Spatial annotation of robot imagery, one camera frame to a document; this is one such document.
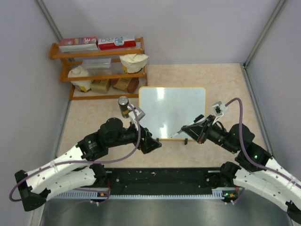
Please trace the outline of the yellow framed whiteboard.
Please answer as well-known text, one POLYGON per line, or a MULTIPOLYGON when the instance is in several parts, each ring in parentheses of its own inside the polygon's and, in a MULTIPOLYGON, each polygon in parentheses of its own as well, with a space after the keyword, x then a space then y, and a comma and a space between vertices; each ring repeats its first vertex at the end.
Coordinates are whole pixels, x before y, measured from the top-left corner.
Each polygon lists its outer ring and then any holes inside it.
POLYGON ((200 86, 151 87, 139 89, 139 107, 145 116, 140 120, 153 138, 190 140, 177 132, 199 115, 206 115, 206 89, 200 86))

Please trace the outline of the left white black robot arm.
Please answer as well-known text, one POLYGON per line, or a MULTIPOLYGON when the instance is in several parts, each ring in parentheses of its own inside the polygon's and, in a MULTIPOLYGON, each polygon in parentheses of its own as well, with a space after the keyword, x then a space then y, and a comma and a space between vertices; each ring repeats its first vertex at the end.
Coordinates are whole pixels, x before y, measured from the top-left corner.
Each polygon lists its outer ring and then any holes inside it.
POLYGON ((103 186, 107 176, 95 161, 106 156, 109 148, 134 144, 143 154, 162 144, 147 128, 130 123, 126 129, 118 118, 110 118, 100 129, 85 136, 69 151, 40 168, 15 173, 17 188, 25 211, 32 211, 60 193, 83 186, 103 186))

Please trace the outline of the white black marker pen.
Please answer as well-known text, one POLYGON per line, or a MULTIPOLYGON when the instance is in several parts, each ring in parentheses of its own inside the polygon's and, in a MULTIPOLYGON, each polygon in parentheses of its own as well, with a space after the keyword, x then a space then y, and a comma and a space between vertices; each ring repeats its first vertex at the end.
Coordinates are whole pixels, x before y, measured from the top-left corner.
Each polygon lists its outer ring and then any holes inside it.
POLYGON ((183 127, 187 127, 187 126, 194 125, 194 124, 196 124, 196 123, 202 121, 203 119, 204 119, 204 115, 200 114, 200 115, 199 115, 198 117, 196 117, 191 123, 182 126, 181 129, 180 129, 179 131, 177 131, 175 134, 173 134, 173 135, 171 136, 171 138, 174 138, 175 136, 181 134, 181 133, 183 132, 183 130, 182 130, 183 127))

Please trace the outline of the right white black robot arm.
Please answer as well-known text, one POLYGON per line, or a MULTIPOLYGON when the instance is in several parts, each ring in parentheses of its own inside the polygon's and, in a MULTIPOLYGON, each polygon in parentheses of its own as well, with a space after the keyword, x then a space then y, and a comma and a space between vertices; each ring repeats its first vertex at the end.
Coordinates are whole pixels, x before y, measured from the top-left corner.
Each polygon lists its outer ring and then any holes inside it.
POLYGON ((285 170, 264 148, 253 142, 254 134, 242 126, 243 139, 239 139, 239 125, 227 131, 215 116, 184 125, 181 131, 199 144, 209 140, 223 149, 237 154, 236 163, 221 166, 220 182, 252 191, 276 204, 296 223, 301 222, 301 182, 285 170))

